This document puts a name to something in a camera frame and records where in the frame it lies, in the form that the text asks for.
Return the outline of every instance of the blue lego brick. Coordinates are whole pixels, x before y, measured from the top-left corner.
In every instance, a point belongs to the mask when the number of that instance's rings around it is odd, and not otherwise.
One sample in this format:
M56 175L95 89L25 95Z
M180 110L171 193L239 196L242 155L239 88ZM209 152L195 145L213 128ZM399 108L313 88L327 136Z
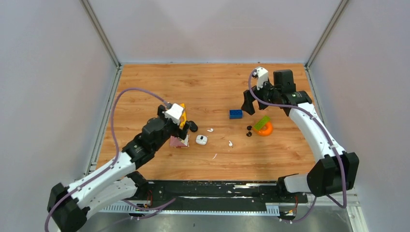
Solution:
M243 117L242 110L229 110L229 119L238 119L242 117Z

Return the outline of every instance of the white arm segment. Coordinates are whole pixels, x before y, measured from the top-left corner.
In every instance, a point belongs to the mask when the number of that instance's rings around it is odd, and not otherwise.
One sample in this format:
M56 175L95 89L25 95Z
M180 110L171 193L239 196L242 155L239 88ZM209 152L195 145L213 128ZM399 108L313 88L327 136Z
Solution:
M90 210L87 212L87 219L112 203L134 196L137 189L133 180L128 177L114 182L88 202Z
M77 180L74 183L69 185L68 192L72 191L75 188L78 188L82 183L89 180L93 176L97 175L98 173L102 172L105 168L110 167L113 159L108 161L104 166L100 167L99 169L93 171L88 176L84 177L81 180ZM89 205L90 200L103 191L106 187L114 183L114 181L119 180L123 176L132 173L135 171L135 163L131 162L131 158L127 153L121 152L118 157L118 161L114 164L112 168L110 168L106 173L98 177L97 179L93 180L91 183L88 183L86 186L82 187L80 191L75 192L71 197L73 199L78 199L78 207L83 209L87 205Z
M306 102L299 104L298 107L307 110L313 116L318 115L313 104L309 104ZM331 157L335 156L332 149L329 147L330 145L328 144L327 139L323 134L322 130L319 128L316 122L313 121L312 118L310 118L305 113L297 109L291 109L289 117L292 119L293 122L295 122L297 127L302 132L303 136L305 137L307 143L310 146L310 149L313 152L313 156L315 157L316 162L320 159L323 159L324 155L329 155ZM329 133L329 131L324 125L323 127L332 139L332 142L336 147L338 154L341 155L342 152L345 151L345 149L339 144L337 144L336 140L333 138L333 136Z
M313 104L306 102L299 104L298 107L307 110L313 116L317 116L315 106ZM289 117L293 122L295 122L295 124L298 126L303 136L307 140L307 143L309 144L310 149L313 152L313 156L315 157L316 162L320 159L323 159L325 155L329 155L331 157L335 156L333 150L329 147L330 145L328 144L328 141L322 130L319 128L316 122L313 121L312 118L297 109L291 109ZM332 135L324 125L323 127L326 129L326 132L332 139L332 142L338 154L341 155L345 149L335 141L335 139L332 137ZM288 192L310 192L307 175L308 174L297 174L285 177L284 182L286 190Z

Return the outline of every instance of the orange object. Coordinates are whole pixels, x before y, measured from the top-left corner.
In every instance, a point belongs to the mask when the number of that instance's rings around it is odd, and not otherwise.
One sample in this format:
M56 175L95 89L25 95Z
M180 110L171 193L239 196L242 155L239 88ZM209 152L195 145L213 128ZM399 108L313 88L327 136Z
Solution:
M268 136L272 132L273 132L273 125L271 122L267 122L262 129L256 131L256 133L260 136Z

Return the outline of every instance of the wire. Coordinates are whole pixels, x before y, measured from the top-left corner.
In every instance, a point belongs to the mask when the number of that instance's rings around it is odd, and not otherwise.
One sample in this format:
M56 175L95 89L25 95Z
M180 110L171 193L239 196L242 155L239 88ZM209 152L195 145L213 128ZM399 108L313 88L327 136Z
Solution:
M175 200L176 200L176 199L174 198L174 199L170 200L168 203L165 203L165 204L163 204L163 205L161 205L161 206L159 206L159 207L155 207L155 208L152 208L152 209L144 209L144 208L142 208L143 211L154 210L154 209L157 209L157 208L159 208L159 209L158 209L157 211L155 211L154 213L149 214L149 215L147 215L147 216L142 216L142 217L126 217L126 218L120 219L120 220L118 220L118 221L116 221L116 222L113 222L112 224L110 224L110 225L108 225L108 226L102 228L101 230L99 230L99 231L97 231L97 232L104 231L104 230L108 229L109 227L111 227L111 226L113 226L113 225L117 225L117 224L119 224L119 223L121 223L121 222L123 222L123 221L126 221L126 220L134 220L135 218L137 218L137 220L151 218L151 217L157 215L157 214L158 214L159 212L161 212L162 210L164 210L164 208L166 208L167 206L169 206L169 205L170 205L172 202L174 202ZM127 200L123 200L123 201L124 201L125 203L131 205L132 207L136 208L136 209L141 209L141 207L138 207L137 205L134 205L134 204L132 204L131 202L129 202L129 201L127 201Z
M305 113L306 115L308 115L308 116L318 125L318 127L321 129L321 131L323 132L324 136L326 137L326 139L327 139L327 141L328 141L328 143L329 143L329 146L332 146L332 145L333 145L332 139L330 138L330 135L327 133L327 131L326 131L326 129L324 128L324 126L323 126L323 125L320 123L320 121L319 121L316 117L314 117L309 111L307 111L307 110L305 110L305 109L303 109L303 108L301 108L301 107L295 106L295 105L272 104L272 103L268 103L268 102L265 102L265 101L262 101L261 99L259 99L259 98L255 95L255 93L253 92L253 90L252 90L252 85L251 85L252 77L253 77L254 73L256 73L256 72L257 72L256 69L252 70L252 72L251 72L250 75L249 75L249 80L248 80L249 92L250 92L250 94L254 97L254 99L256 99L258 102L260 102L260 103L262 103L262 104L265 104L265 105L270 105L270 106L275 106L275 107L281 107L281 108L292 108L292 109L296 109L296 110L302 111L303 113ZM339 163L339 167L340 167L340 174L341 174L341 178L342 178L343 204L340 204L339 202L337 202L337 201L336 201L332 196L330 196L330 195L327 195L327 197L330 198L330 199L331 199L334 203L336 203L339 207L345 209L346 206L347 206L345 170L344 170L344 167L343 167L342 159L340 158L340 155L339 155L339 153L337 152L336 148L335 148L335 147L332 147L332 150L333 150L333 152L334 152L334 154L335 154L335 156L336 156L337 162ZM313 209L313 206L315 205L315 202L316 202L316 197L315 197L315 199L313 200L312 207L309 209L309 211L308 211L301 219L294 220L294 221L292 221L292 222L299 222L299 221L302 221L303 219L305 219L305 218L307 217L307 215L309 215L310 212L311 212L311 210Z
M297 205L299 204L299 202L298 202L298 200L297 200L297 196L295 196L295 207L293 208L293 209L291 209L291 210L289 210L288 212L293 212L293 211L295 211L295 215L296 215L296 213L297 213Z
M150 190L150 191L148 191L149 192L149 195L146 197L146 207L147 208L149 208L149 206L148 206L148 198L151 196L151 201L150 201L150 205L152 205L153 203L153 194L152 194L152 191Z
M150 210L162 209L162 208L168 206L170 203L172 203L172 202L175 201L175 198L172 199L172 200L170 200L168 203L165 203L165 204L163 204L163 205L157 206L157 207L155 207L155 208L148 208L148 209L147 209L147 208L139 207L139 206L137 206L137 205L134 205L134 204L132 204L131 202L125 200L125 199L122 200L122 201L125 202L125 203L127 203L127 204L129 204L129 205L131 205L132 207L134 207L134 208L136 208L136 209L141 210L141 211L150 211Z
M114 160L113 160L113 162L112 162L111 165L114 165L114 164L117 162L118 157L119 157L119 146L118 146L118 141L117 141L117 138L116 138L115 132L114 132L114 111L115 111L115 108L116 108L116 106L117 106L118 100L121 98L121 96L122 96L124 93L126 93L126 92L128 92L128 91L131 91L131 90L137 90L137 91L141 91L141 92L147 93L147 94L149 94L149 95L151 95L151 96L157 98L157 99L160 100L161 102L163 102L167 108L169 108L170 105L171 105L170 103L166 102L166 101L165 101L163 98L161 98L160 96L158 96L158 95L156 95L155 93L152 93L152 92L150 92L150 91L148 91L148 90L145 90L145 89L143 89L143 88L136 88L136 87L135 87L135 88L126 88L125 90L121 91L121 92L118 94L116 100L114 101L113 108L112 108L112 112L111 112L111 115L110 115L111 135L113 136L114 144L115 144L115 147L116 147L116 155L115 155ZM98 173L97 175L93 176L92 178L90 178L89 180L87 180L86 182L84 182L83 184L79 185L77 188L73 189L72 191L70 191L69 193L67 193L66 195L64 195L59 201L57 201L57 203L51 208L50 212L49 212L48 215L47 215L47 218L45 219L44 231L45 231L45 232L49 232L49 230L48 230L48 223L49 223L49 221L50 221L50 218L51 218L51 216L53 215L54 211L57 209L57 207L58 207L63 201L65 201L68 197L70 197L71 195L73 195L73 194L76 193L77 191L81 190L82 187L86 186L87 184L91 183L93 180L97 179L98 177L100 177L101 175L103 175L104 173L106 173L106 172L111 168L110 166L108 166L108 167L105 168L102 172L100 172L100 173Z

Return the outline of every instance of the green lego brick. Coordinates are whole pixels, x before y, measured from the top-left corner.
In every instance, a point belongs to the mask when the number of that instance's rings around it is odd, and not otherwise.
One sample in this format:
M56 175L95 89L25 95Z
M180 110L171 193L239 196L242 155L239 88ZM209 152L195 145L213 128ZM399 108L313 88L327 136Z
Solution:
M270 118L268 116L264 116L261 120L259 120L259 122L257 122L254 126L253 129L256 131L259 131L260 129L262 129L266 123L268 123L270 121Z

